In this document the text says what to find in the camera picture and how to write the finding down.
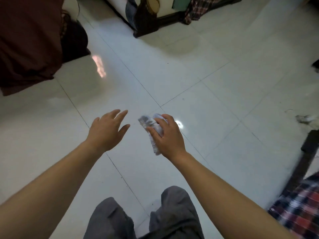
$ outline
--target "rolled sock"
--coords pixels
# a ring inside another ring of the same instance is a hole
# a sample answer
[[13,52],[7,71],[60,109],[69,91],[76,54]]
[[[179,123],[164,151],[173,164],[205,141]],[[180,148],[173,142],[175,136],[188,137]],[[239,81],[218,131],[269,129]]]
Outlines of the rolled sock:
[[[163,129],[161,128],[161,126],[154,120],[154,118],[161,118],[164,121],[167,122],[167,120],[162,117],[160,114],[156,113],[153,115],[153,117],[150,116],[141,116],[138,121],[140,122],[140,124],[142,125],[142,127],[146,130],[147,127],[152,127],[155,129],[155,131],[162,137],[164,132]],[[153,147],[153,151],[155,153],[155,155],[160,155],[160,151],[158,149],[158,147],[156,146],[154,139],[152,137],[152,135],[147,131],[148,136],[150,137],[150,141]]]

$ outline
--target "white tile floor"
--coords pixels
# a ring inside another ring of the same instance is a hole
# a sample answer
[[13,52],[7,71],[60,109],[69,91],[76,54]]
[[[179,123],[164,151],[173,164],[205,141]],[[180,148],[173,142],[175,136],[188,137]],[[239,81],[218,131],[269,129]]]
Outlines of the white tile floor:
[[170,185],[189,192],[205,236],[221,238],[181,174],[152,153],[137,118],[154,112],[172,114],[187,150],[266,208],[309,130],[294,115],[319,110],[309,67],[319,58],[319,12],[300,1],[243,0],[135,39],[103,0],[79,0],[92,56],[0,97],[0,202],[83,141],[95,117],[120,108],[131,128],[94,166],[52,238],[82,237],[109,196],[141,236]]

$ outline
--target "trousers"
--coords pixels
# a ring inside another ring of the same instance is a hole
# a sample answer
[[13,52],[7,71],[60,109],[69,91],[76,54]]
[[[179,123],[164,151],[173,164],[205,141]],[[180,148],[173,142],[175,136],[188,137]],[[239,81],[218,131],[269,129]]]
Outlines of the trousers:
[[[161,195],[161,207],[150,214],[149,233],[140,239],[204,239],[199,218],[188,193],[171,186]],[[136,239],[134,223],[109,197],[94,210],[84,239]]]

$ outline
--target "plaid blanket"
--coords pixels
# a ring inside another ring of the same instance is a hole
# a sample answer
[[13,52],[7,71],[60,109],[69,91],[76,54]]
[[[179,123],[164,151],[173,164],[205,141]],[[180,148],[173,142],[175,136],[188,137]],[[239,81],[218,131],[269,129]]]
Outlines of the plaid blanket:
[[207,10],[218,3],[219,0],[191,0],[185,12],[184,23],[190,24],[192,20],[198,20]]
[[268,213],[298,238],[319,238],[319,172],[281,195]]

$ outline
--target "person's left hand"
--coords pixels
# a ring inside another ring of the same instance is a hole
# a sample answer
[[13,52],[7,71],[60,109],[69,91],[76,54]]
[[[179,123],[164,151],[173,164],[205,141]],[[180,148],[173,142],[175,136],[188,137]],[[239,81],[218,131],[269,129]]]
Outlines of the person's left hand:
[[120,130],[121,122],[126,116],[128,110],[120,112],[119,109],[106,113],[101,118],[94,119],[86,142],[104,153],[114,148],[123,138],[130,124],[124,125]]

